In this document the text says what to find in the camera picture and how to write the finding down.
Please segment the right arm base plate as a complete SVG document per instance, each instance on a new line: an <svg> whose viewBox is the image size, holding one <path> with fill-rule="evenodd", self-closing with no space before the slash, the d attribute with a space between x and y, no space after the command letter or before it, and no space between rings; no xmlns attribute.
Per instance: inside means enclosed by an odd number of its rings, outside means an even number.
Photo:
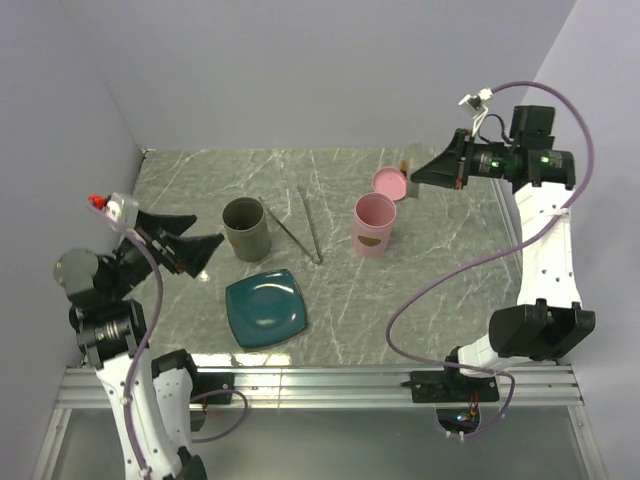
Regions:
<svg viewBox="0 0 640 480"><path fill-rule="evenodd" d="M414 403L497 402L500 399L494 377L467 377L458 369L411 371L409 379L400 386L410 389Z"/></svg>

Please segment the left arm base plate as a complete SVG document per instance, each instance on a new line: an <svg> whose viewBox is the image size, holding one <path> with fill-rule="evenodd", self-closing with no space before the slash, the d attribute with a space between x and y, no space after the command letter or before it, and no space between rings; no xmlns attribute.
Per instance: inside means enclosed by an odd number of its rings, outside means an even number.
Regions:
<svg viewBox="0 0 640 480"><path fill-rule="evenodd" d="M211 391L229 390L235 388L235 374L231 372L204 372L199 371L192 390L192 397ZM229 404L232 395L230 393L216 394L208 397L206 401L212 404Z"/></svg>

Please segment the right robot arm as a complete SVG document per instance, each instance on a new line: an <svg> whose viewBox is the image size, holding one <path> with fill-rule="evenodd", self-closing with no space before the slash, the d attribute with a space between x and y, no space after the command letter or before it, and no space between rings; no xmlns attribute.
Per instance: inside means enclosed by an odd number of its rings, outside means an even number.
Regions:
<svg viewBox="0 0 640 480"><path fill-rule="evenodd" d="M411 175L414 183L460 190L472 177L510 183L526 241L522 280L514 306L495 311L488 332L453 354L456 366L441 376L444 393L466 398L477 385L514 364L558 360L595 328L576 286L570 209L576 184L574 156L553 147L555 110L521 105L500 142L478 143L458 129L446 147Z"/></svg>

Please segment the grey steel canister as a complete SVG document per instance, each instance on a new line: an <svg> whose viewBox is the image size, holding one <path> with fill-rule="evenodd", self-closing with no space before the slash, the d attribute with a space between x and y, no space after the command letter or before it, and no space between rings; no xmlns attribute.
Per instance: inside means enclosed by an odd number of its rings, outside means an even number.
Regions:
<svg viewBox="0 0 640 480"><path fill-rule="evenodd" d="M269 254L266 214L262 203L251 197L236 198L224 207L222 221L227 239L239 260L259 262Z"/></svg>

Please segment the pink lid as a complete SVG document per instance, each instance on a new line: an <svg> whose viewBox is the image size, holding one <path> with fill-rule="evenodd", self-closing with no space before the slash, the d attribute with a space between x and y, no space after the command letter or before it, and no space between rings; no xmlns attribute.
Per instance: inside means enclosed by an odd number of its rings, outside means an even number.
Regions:
<svg viewBox="0 0 640 480"><path fill-rule="evenodd" d="M376 193L383 194L392 201L398 202L407 195L408 180L400 169L385 167L374 174L372 188Z"/></svg>

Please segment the grey steel lid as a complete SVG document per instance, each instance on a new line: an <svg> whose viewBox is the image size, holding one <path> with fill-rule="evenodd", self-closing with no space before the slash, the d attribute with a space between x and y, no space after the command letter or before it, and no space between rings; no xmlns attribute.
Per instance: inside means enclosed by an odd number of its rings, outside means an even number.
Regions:
<svg viewBox="0 0 640 480"><path fill-rule="evenodd" d="M400 162L400 171L403 173L407 181L406 197L409 199L419 198L419 184L411 179L411 175L417 171L422 163L424 157L424 149L421 143L414 143L409 145L403 154Z"/></svg>

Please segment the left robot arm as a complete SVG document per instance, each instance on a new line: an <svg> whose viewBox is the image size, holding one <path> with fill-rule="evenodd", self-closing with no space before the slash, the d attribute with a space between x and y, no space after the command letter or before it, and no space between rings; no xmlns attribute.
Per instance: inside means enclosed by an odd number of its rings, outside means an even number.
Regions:
<svg viewBox="0 0 640 480"><path fill-rule="evenodd" d="M109 221L122 239L112 254L73 248L54 267L71 304L78 347L107 394L128 479L206 476L193 451L189 418L189 403L201 393L203 379L184 349L151 356L149 337L157 321L146 320L141 304L129 296L154 276L159 312L162 268L191 277L204 269L224 237L186 236L196 220L143 211L114 215Z"/></svg>

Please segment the metal food tongs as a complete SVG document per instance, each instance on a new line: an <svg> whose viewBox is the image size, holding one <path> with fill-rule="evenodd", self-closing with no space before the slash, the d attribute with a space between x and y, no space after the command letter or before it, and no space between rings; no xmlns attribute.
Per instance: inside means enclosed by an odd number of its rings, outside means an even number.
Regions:
<svg viewBox="0 0 640 480"><path fill-rule="evenodd" d="M275 208L269 199L263 196L259 196L258 199L270 224L312 264L322 265L324 257L307 192L301 184L297 184L289 193L290 202L283 212Z"/></svg>

